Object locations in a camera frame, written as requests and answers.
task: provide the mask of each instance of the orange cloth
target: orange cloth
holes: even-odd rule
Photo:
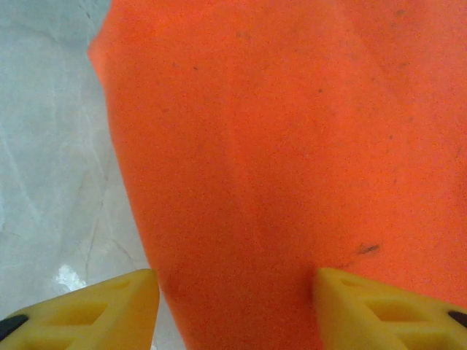
[[[321,266],[467,306],[466,19],[461,0],[114,0],[90,56],[189,349],[319,349]]]

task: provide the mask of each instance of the dark mark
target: dark mark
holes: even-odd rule
[[[12,334],[21,327],[29,317],[26,315],[16,315],[0,321],[0,341],[4,340],[8,335]]]
[[[467,328],[467,314],[460,311],[450,311],[447,313],[454,319],[458,324]]]
[[[371,252],[377,252],[379,250],[379,244],[374,244],[374,245],[367,245],[367,244],[361,244],[360,247],[358,248],[357,254],[362,255],[362,254],[368,254]]]
[[[400,17],[402,15],[405,15],[406,14],[406,10],[405,9],[398,9],[394,15],[396,15],[397,17]]]

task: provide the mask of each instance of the orange tarp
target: orange tarp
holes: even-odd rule
[[[464,1],[114,0],[90,57],[189,349],[320,349],[322,266],[467,306]]]

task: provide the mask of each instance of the black plastic tip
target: black plastic tip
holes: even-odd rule
[[[16,315],[0,321],[0,341],[4,340],[8,335],[12,334],[21,327],[29,317],[26,315]]]
[[[450,311],[447,314],[450,315],[458,324],[467,328],[467,314],[460,311]]]

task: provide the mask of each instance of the gray floor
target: gray floor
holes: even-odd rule
[[[0,318],[147,267],[86,48],[109,0],[0,0]],[[184,349],[162,300],[154,347]]]

